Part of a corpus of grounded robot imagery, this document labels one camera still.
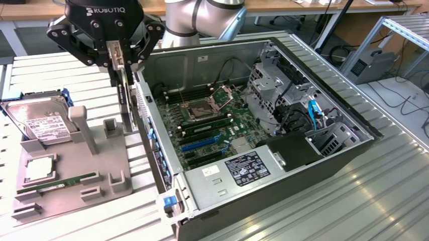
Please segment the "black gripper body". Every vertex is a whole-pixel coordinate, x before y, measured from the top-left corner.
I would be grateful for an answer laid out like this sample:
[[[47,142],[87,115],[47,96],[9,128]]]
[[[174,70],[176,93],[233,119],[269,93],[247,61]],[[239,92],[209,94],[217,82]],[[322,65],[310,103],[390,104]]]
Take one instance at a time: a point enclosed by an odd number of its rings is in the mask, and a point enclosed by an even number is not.
[[[104,40],[130,39],[143,20],[139,1],[66,1],[68,21],[94,40],[94,30],[102,31]]]

